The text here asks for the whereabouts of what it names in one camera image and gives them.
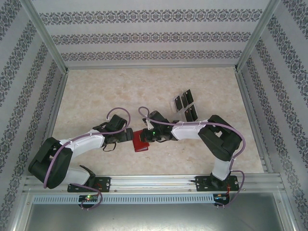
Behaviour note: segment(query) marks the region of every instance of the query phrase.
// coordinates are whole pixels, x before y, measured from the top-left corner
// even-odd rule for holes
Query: black bracket
[[[219,188],[215,187],[212,184],[212,176],[196,176],[195,180],[192,182],[196,183],[197,192],[210,192],[210,191],[222,191],[227,192],[228,187],[230,187],[229,191],[238,191],[239,190],[239,182],[236,176],[228,176],[224,181],[222,181],[222,185]]]
[[[110,190],[111,178],[110,177],[95,177],[94,180],[94,189],[99,190],[100,192],[107,193]],[[81,188],[75,185],[69,184],[67,187],[69,193],[93,193],[92,190]]]

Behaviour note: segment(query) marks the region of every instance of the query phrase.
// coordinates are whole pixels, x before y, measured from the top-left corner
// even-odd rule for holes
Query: damask pattern wall
[[[237,63],[269,0],[34,0],[68,67]]]
[[[18,0],[0,3],[0,231],[43,142],[63,74]]]
[[[242,75],[272,167],[308,230],[308,1],[283,0]]]

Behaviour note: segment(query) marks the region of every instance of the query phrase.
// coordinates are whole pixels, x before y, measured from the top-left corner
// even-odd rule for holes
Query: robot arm
[[[53,137],[46,139],[42,147],[29,165],[29,172],[37,177],[41,182],[44,182],[47,170],[51,164],[56,152],[68,141],[71,141],[66,147],[64,147],[58,155],[54,165],[52,166],[51,173],[47,181],[47,187],[53,189],[61,183],[70,184],[76,183],[92,187],[94,184],[95,174],[84,166],[78,168],[71,168],[69,164],[72,159],[83,154],[89,150],[106,147],[108,144],[115,144],[118,142],[131,141],[133,138],[133,132],[131,128],[127,128],[126,131],[122,131],[113,135],[98,135],[94,133],[98,132],[112,132],[118,131],[127,124],[125,119],[114,115],[109,122],[100,124],[94,127],[88,133],[93,135],[87,135],[76,141],[68,140],[56,140]]]
[[[150,119],[168,123],[158,111],[148,115]],[[213,182],[224,181],[230,174],[230,164],[234,152],[239,148],[242,139],[233,131],[212,125],[182,125],[182,122],[173,121],[174,126],[157,124],[144,119],[151,129],[143,129],[140,138],[143,142],[164,142],[168,140],[198,139],[202,140],[215,156],[212,170]],[[218,115],[211,116],[203,122],[212,122],[230,126]]]

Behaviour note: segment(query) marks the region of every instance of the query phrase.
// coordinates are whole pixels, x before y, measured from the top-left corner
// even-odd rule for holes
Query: beige floor surface
[[[191,89],[200,120],[217,114],[238,129],[247,141],[233,169],[262,173],[263,168],[233,68],[164,68],[72,70],[69,73],[53,137],[73,138],[105,121],[114,107],[131,113],[130,127],[145,128],[139,106],[174,118],[170,101]],[[127,118],[124,112],[116,111]],[[146,152],[134,152],[132,142],[120,143],[113,152],[92,150],[72,160],[97,175],[207,174],[214,156],[200,140],[151,143]]]

